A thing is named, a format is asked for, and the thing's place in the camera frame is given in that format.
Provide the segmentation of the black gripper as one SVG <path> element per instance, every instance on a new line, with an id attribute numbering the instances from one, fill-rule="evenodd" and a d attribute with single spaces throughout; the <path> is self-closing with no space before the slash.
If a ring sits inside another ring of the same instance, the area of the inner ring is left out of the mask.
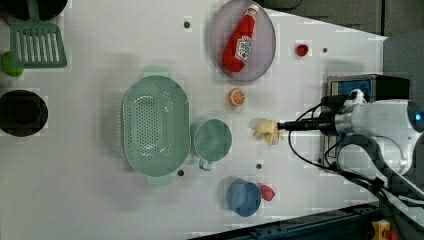
<path id="1" fill-rule="evenodd" d="M 277 128 L 279 130 L 286 131 L 310 131 L 320 130 L 325 136 L 338 136 L 339 133 L 336 130 L 335 119 L 336 115 L 344 107 L 345 101 L 348 99 L 347 95 L 334 95 L 324 96 L 321 98 L 321 113 L 318 117 L 320 123 L 316 121 L 290 121 L 278 123 Z"/>

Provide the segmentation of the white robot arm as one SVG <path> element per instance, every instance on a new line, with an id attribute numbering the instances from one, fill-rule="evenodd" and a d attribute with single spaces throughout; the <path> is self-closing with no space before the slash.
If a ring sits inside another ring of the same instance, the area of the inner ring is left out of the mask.
<path id="1" fill-rule="evenodd" d="M 367 189 L 421 230 L 423 191 L 405 175 L 423 137 L 422 108 L 408 99 L 368 102 L 359 89 L 324 96 L 317 107 L 317 117 L 301 114 L 276 128 L 289 133 L 318 130 L 335 137 L 334 159 L 324 156 L 319 167 Z"/>

